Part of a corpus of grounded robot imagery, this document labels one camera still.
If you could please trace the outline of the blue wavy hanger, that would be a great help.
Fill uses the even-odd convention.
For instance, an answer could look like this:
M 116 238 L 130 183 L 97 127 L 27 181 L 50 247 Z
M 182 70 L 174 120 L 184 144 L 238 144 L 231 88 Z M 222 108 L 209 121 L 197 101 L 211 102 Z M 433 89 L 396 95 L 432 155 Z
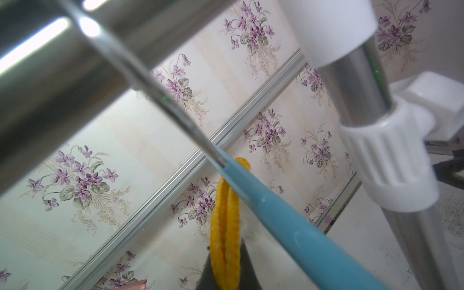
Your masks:
M 383 282 L 209 141 L 118 37 L 74 2 L 59 1 L 58 4 L 87 41 L 131 84 L 144 91 L 203 150 L 261 224 L 321 290 L 386 289 Z

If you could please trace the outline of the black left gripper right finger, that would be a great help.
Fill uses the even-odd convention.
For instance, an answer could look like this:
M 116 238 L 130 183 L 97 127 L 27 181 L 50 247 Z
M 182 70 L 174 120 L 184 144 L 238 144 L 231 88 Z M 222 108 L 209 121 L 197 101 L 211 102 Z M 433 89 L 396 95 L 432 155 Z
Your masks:
M 262 290 L 245 243 L 240 245 L 240 290 Z

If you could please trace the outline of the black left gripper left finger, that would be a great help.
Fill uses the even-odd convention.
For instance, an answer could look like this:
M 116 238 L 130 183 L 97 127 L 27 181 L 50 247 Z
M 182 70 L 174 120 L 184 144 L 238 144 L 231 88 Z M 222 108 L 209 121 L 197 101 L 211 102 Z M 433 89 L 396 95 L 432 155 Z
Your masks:
M 196 290 L 218 290 L 218 284 L 215 279 L 213 267 L 211 264 L 210 254 L 207 256 L 205 261 L 203 272 L 196 285 Z

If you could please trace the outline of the white knit glove yellow cuff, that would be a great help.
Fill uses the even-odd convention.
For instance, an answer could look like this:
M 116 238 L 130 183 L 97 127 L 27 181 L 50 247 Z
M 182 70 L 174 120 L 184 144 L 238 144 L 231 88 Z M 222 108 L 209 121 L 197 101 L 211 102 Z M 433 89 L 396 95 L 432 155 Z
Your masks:
M 240 245 L 245 243 L 263 290 L 285 287 L 285 250 L 220 177 L 210 225 L 210 256 L 217 286 L 239 290 Z

